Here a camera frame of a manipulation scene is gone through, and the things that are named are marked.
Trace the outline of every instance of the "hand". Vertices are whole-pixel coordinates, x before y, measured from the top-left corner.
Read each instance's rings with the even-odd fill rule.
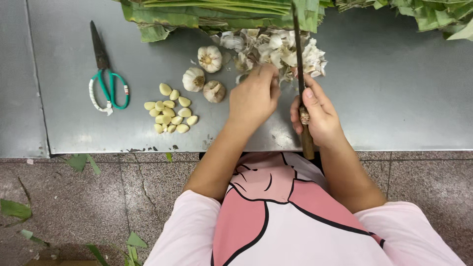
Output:
[[[281,94],[279,70],[270,63],[253,68],[248,77],[230,92],[227,125],[251,136],[278,106]]]
[[[319,147],[333,147],[345,139],[337,112],[330,99],[325,95],[322,87],[309,75],[304,74],[307,88],[302,94],[302,100],[310,115],[309,132],[314,144]],[[299,119],[299,95],[291,105],[292,127],[297,134],[302,133],[302,124]]]

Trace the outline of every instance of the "green scissor handle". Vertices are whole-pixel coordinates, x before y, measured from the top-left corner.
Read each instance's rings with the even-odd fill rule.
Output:
[[[102,87],[102,91],[105,94],[105,97],[107,98],[107,101],[111,101],[112,105],[117,108],[117,109],[125,109],[128,106],[128,102],[130,101],[130,94],[128,91],[128,85],[126,84],[125,80],[118,75],[117,73],[113,73],[110,71],[110,69],[107,69],[108,75],[110,77],[110,95],[108,94],[107,87],[105,86],[105,83],[102,79],[102,73],[103,69],[99,69],[98,73],[96,76],[94,76],[92,79],[95,79],[95,77],[98,77],[98,82],[100,82],[100,86]],[[115,103],[115,82],[114,82],[114,76],[118,77],[120,81],[123,84],[123,89],[125,90],[125,104],[122,106],[118,106]]]

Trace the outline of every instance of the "knife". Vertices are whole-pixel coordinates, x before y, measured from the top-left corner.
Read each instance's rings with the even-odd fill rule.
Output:
[[[296,4],[292,2],[292,19],[294,20],[294,33],[296,35],[296,56],[297,56],[297,77],[299,81],[299,117],[302,123],[302,152],[304,157],[307,160],[314,159],[314,140],[310,135],[308,124],[309,124],[309,112],[307,111],[304,102],[302,101],[302,93],[306,88],[304,84],[304,71],[303,71],[303,63],[302,63],[302,45],[300,43],[300,29],[299,29],[299,19],[297,15],[297,8]]]

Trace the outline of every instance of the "metal table surface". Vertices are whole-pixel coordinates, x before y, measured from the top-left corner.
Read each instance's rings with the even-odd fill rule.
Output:
[[[176,151],[204,151],[224,125],[228,97],[212,104],[182,86],[197,49],[212,44],[203,32],[178,30],[165,41],[140,43],[136,25],[111,0],[30,1],[29,11],[52,153],[169,151],[173,145]],[[88,95],[96,73],[90,20],[114,71],[130,85],[129,107],[109,117],[95,110]],[[388,8],[341,14],[329,9],[314,37],[329,61],[327,76],[317,80],[356,150],[473,150],[473,43],[445,41],[437,31],[417,33],[412,18],[395,18]],[[206,80],[233,88],[237,74],[229,67],[232,71],[206,73]],[[190,108],[200,120],[188,133],[154,132],[143,103],[166,98],[158,90],[161,82],[193,101]],[[301,149],[289,119],[297,93],[283,87],[277,111],[247,151]],[[121,90],[119,95],[123,103]]]
[[[49,157],[25,1],[0,8],[0,157]]]

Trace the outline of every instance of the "scissor blade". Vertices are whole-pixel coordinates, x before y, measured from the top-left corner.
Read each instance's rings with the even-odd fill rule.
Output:
[[[90,21],[90,31],[92,32],[92,42],[94,44],[95,60],[97,61],[97,67],[99,69],[107,69],[110,66],[108,63],[107,53],[105,52],[105,48],[102,44],[102,41],[100,41],[100,37],[98,36],[98,32],[95,28],[95,24],[93,21]]]
[[[304,71],[302,63],[302,45],[300,43],[300,29],[299,29],[299,19],[297,15],[296,4],[292,2],[292,19],[294,20],[294,33],[296,35],[296,56],[297,56],[297,77],[299,80],[299,95],[300,102],[302,103],[302,92],[306,88],[304,85]]]

